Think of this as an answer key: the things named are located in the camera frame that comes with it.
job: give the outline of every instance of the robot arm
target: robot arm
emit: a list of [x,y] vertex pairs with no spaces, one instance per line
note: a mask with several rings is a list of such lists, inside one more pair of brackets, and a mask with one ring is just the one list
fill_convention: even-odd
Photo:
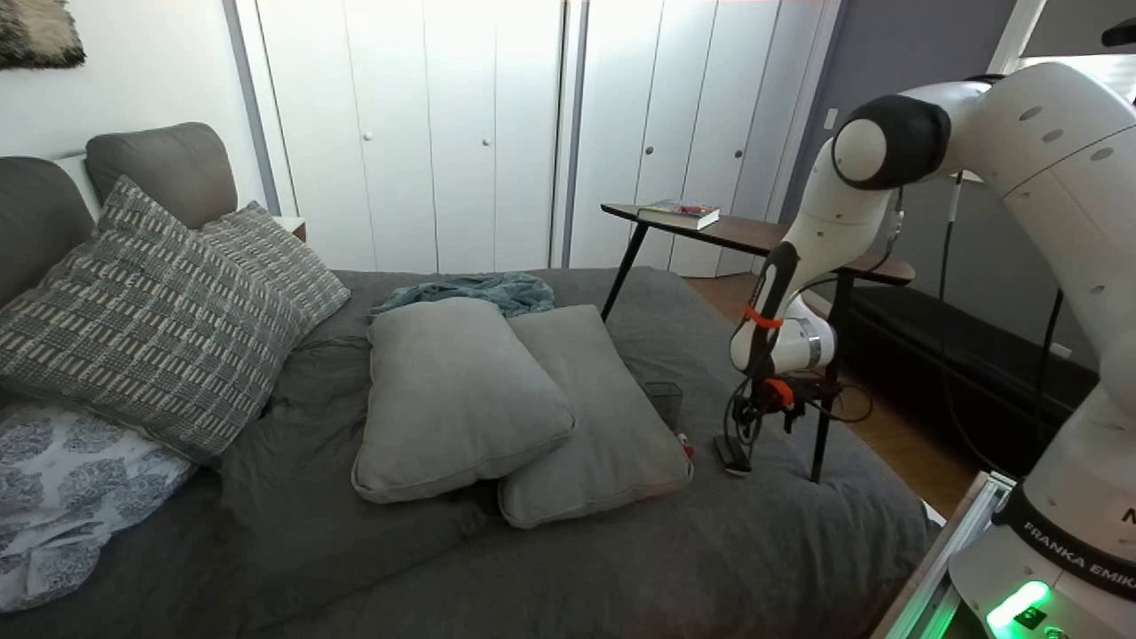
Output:
[[1136,114],[1063,62],[999,86],[951,82],[875,99],[822,150],[802,208],[771,253],[733,356],[754,396],[798,365],[786,330],[798,290],[869,248],[889,189],[973,169],[1051,262],[1100,350],[1100,385],[1070,416],[1009,506],[951,558],[951,581],[994,634],[1136,628]]

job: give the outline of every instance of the checkered pillow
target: checkered pillow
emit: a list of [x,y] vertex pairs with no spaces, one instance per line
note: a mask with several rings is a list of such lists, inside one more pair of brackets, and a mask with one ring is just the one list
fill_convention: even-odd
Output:
[[241,262],[270,281],[315,325],[348,303],[348,287],[315,258],[309,246],[293,237],[274,216],[250,202],[204,227],[215,253]]
[[0,382],[204,462],[264,408],[307,317],[120,181],[99,235],[0,310]]

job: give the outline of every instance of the gray comforter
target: gray comforter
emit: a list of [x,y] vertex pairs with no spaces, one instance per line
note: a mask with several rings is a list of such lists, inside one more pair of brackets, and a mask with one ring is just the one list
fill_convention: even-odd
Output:
[[[611,274],[541,274],[602,306]],[[728,478],[712,435],[739,382],[728,323],[680,276],[637,271],[611,334],[696,478],[611,513],[515,532],[495,487],[378,506],[353,494],[368,385],[366,323],[421,276],[346,274],[264,417],[161,513],[120,532],[67,600],[0,634],[862,634],[933,538],[921,500],[834,426],[810,484],[806,426],[768,429]]]

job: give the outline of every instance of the small table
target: small table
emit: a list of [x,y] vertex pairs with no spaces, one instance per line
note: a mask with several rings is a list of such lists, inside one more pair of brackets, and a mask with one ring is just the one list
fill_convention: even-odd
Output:
[[[624,256],[618,262],[616,282],[606,290],[606,303],[603,303],[603,312],[602,312],[603,319],[611,317],[611,306],[616,306],[618,290],[624,287],[624,276],[630,276],[630,271],[634,271],[634,262],[639,256],[639,246],[643,246],[649,227],[669,230],[669,235],[682,235],[682,237],[693,237],[693,241],[749,253],[749,256],[768,256],[774,246],[780,246],[780,237],[790,230],[786,224],[761,224],[761,220],[747,220],[747,216],[722,216],[712,227],[693,227],[689,220],[639,216],[639,204],[630,204],[630,202],[602,202],[602,208],[637,224],[637,230],[630,237],[630,248],[624,248]],[[831,298],[831,325],[839,334],[841,334],[841,325],[850,325],[850,303],[852,303],[855,276],[860,281],[876,281],[876,282],[896,282],[896,287],[916,281],[916,271],[906,258],[882,256],[882,253],[868,253],[868,256],[860,256],[855,262],[850,262],[850,267],[841,267],[834,274],[839,274],[839,290]],[[839,350],[834,350],[831,365],[825,368],[828,382],[839,382],[841,350],[844,347],[839,342]],[[831,401],[822,408],[822,423],[818,423],[813,473],[810,473],[813,478],[822,478],[822,469],[825,469],[828,413],[831,413]]]

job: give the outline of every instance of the black table leg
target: black table leg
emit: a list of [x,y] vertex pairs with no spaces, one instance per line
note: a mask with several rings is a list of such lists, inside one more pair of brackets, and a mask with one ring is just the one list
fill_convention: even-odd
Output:
[[[841,350],[844,350],[844,325],[850,325],[850,303],[852,303],[852,274],[839,274],[839,293],[831,298],[831,325],[839,334],[834,356],[825,368],[825,382],[839,385],[841,382]],[[810,478],[822,484],[825,473],[825,448],[828,448],[828,426],[831,426],[831,403],[839,395],[825,395],[822,416],[818,416],[818,441],[813,441],[813,473]]]
[[616,282],[611,282],[611,290],[606,290],[606,303],[603,303],[603,312],[602,312],[603,319],[606,319],[618,290],[624,287],[624,276],[630,276],[630,271],[634,271],[634,262],[637,262],[637,256],[639,256],[643,235],[648,235],[648,224],[637,224],[637,230],[634,230],[634,237],[630,237],[630,253],[624,253],[624,258],[618,262]]

